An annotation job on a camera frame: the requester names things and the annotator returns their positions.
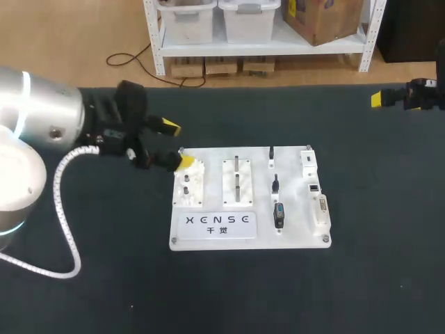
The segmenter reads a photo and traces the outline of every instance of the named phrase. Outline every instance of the robotic arm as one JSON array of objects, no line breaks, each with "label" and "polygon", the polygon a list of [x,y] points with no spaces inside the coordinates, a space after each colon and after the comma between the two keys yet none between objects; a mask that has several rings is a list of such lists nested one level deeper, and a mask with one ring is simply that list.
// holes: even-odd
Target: robotic arm
[{"label": "robotic arm", "polygon": [[53,278],[72,278],[81,259],[60,198],[66,166],[82,154],[128,157],[136,168],[160,166],[169,171],[189,167],[194,158],[178,152],[152,152],[141,140],[144,129],[177,136],[181,127],[147,115],[145,89],[123,81],[113,98],[84,96],[76,88],[58,85],[0,67],[0,251],[40,197],[47,178],[45,164],[30,146],[55,150],[74,148],[59,163],[54,176],[54,203],[74,258],[70,273],[54,273],[0,253],[0,259]]}]

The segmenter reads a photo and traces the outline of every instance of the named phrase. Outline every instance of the metal rod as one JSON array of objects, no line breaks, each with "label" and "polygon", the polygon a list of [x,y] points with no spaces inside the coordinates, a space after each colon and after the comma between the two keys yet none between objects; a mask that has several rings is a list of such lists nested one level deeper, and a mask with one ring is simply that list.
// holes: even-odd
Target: metal rod
[{"label": "metal rod", "polygon": [[239,189],[239,186],[236,186],[236,202],[239,202],[241,200],[241,190]]}]

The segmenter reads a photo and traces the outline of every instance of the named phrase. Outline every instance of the black connector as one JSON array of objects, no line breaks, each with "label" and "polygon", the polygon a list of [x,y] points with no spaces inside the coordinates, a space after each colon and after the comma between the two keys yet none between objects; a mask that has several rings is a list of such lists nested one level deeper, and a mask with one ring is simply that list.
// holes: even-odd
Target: black connector
[{"label": "black connector", "polygon": [[275,222],[275,228],[284,227],[284,205],[282,203],[275,203],[273,220]]},{"label": "black connector", "polygon": [[275,174],[275,180],[272,182],[272,193],[278,193],[280,189],[280,183],[278,182],[278,175]]}]

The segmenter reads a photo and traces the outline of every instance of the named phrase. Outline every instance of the xense logo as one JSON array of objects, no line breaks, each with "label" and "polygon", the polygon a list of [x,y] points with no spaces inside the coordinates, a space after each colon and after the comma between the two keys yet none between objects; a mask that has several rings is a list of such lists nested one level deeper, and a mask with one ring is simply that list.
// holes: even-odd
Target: xense logo
[{"label": "xense logo", "polygon": [[254,212],[193,212],[179,214],[178,239],[253,239],[257,237]]},{"label": "xense logo", "polygon": [[[194,216],[192,216],[192,217],[186,217],[186,219],[187,219],[187,222],[186,222],[186,224],[188,224],[188,223],[191,223],[191,224],[193,224],[194,222],[193,222],[193,219],[194,219],[195,217]],[[212,219],[212,216],[202,216],[201,218],[200,218],[200,222],[201,223],[203,223],[203,224],[207,224],[207,223],[209,223],[209,218],[210,218],[210,221],[211,221],[211,219]],[[213,216],[213,223],[215,224],[215,223],[222,223],[222,221],[223,221],[223,217],[222,216]],[[241,217],[241,221],[243,222],[243,223],[249,223],[249,216],[242,216]],[[235,219],[235,216],[228,216],[227,217],[227,223],[229,223],[229,224],[233,224],[233,223],[236,223],[236,219]]]}]

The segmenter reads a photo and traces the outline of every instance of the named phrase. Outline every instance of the dark table mat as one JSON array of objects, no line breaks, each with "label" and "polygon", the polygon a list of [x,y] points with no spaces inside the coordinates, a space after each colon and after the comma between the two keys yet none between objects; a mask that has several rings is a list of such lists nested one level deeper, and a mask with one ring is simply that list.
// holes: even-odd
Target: dark table mat
[{"label": "dark table mat", "polygon": [[[442,332],[445,113],[371,110],[379,89],[149,90],[150,111],[184,129],[153,145],[312,145],[332,247],[174,253],[172,175],[81,157],[62,188],[82,271],[0,263],[0,333]],[[69,271],[51,199],[61,156],[42,156],[47,188],[7,253]]]}]

